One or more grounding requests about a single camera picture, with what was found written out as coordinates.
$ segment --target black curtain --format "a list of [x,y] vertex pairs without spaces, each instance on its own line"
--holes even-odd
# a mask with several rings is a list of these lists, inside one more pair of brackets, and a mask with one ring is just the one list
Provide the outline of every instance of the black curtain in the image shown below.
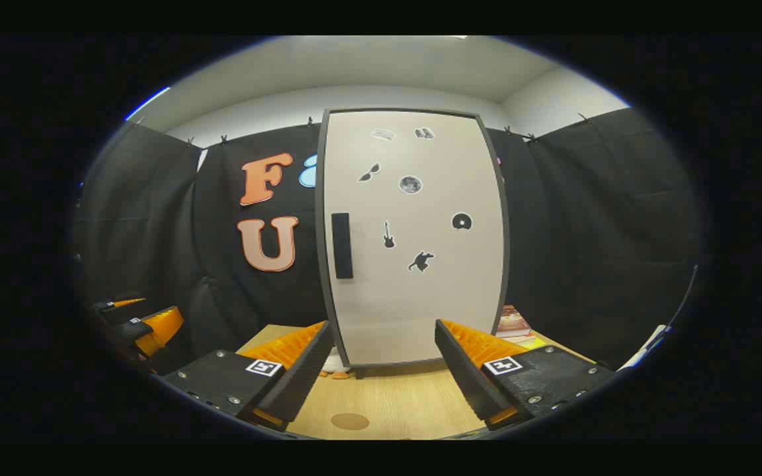
[[632,109],[527,142],[551,247],[532,327],[619,367],[668,323],[707,262],[702,206],[683,163]]
[[[680,304],[702,232],[687,173],[632,109],[526,142],[487,130],[501,161],[511,226],[507,303],[532,327],[618,367]],[[200,150],[125,124],[85,181],[76,219],[85,288],[99,301],[142,290],[184,313],[197,355],[236,349],[265,325],[325,319],[316,252],[314,188],[299,176],[317,153],[319,126],[270,130]],[[242,206],[245,163],[282,153],[275,195]],[[265,255],[278,254],[270,221],[299,219],[296,261],[281,272],[246,262],[237,223],[263,220]]]

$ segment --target white ceiling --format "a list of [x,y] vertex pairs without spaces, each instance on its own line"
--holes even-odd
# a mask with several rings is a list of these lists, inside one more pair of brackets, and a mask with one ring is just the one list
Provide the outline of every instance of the white ceiling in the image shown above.
[[554,67],[490,36],[279,36],[169,85],[132,120],[166,132],[245,100],[336,85],[419,87],[503,102]]

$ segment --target circular stain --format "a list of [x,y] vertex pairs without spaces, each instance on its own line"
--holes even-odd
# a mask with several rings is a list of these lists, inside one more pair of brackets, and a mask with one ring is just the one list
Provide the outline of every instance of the circular stain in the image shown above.
[[363,430],[369,426],[369,420],[365,416],[355,413],[339,413],[331,418],[331,422],[342,430]]
[[408,175],[399,180],[399,189],[408,194],[419,193],[423,189],[423,181]]

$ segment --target wooden table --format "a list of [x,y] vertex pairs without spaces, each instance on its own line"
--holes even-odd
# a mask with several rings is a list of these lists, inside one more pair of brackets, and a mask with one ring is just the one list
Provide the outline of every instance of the wooden table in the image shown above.
[[[237,352],[298,329],[267,325]],[[534,333],[547,344],[592,362]],[[362,371],[362,379],[354,377],[354,370],[350,379],[345,380],[318,377],[296,421],[288,425],[287,431],[324,440],[435,440],[484,427],[443,361]],[[364,425],[360,430],[341,428]]]

